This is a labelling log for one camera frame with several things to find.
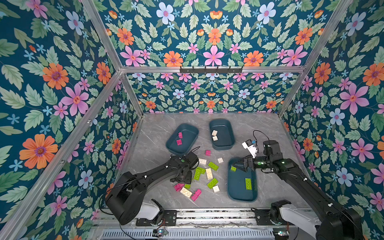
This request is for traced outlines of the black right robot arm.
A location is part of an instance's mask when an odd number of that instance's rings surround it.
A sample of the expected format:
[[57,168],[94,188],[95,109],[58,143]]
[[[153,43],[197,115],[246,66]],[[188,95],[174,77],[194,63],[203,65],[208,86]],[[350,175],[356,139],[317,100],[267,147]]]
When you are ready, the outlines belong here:
[[265,141],[262,156],[257,155],[257,141],[247,140],[242,145],[250,155],[235,163],[238,170],[246,172],[260,169],[277,175],[290,185],[315,213],[310,215],[296,208],[290,201],[281,200],[271,204],[265,218],[275,225],[291,223],[316,240],[364,239],[361,216],[355,210],[346,209],[328,197],[306,177],[299,165],[292,159],[284,158],[277,141]]

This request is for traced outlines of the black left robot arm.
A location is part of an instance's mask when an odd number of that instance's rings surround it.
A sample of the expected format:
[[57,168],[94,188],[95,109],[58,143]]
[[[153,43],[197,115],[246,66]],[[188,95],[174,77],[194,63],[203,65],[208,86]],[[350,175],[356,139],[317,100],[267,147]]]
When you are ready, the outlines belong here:
[[184,156],[172,156],[163,165],[143,173],[133,175],[126,172],[107,191],[106,205],[119,223],[126,225],[139,214],[145,195],[151,188],[165,180],[190,184],[192,170],[197,168],[198,162],[198,156],[191,151]]

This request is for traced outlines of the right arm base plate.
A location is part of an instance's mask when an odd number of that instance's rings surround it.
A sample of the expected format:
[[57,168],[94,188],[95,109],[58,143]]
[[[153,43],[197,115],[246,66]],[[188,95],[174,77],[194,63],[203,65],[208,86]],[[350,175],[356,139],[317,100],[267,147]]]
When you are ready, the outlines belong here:
[[255,214],[255,220],[258,226],[285,226],[294,225],[282,219],[277,209],[256,209],[251,208]]

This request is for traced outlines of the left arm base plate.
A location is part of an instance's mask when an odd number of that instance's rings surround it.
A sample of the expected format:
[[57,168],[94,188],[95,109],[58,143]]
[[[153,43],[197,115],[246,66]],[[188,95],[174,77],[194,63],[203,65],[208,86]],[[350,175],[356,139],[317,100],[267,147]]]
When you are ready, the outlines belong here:
[[160,227],[165,225],[167,226],[176,226],[177,222],[177,213],[176,210],[164,210],[159,212],[153,220],[148,219],[137,219],[137,227]]

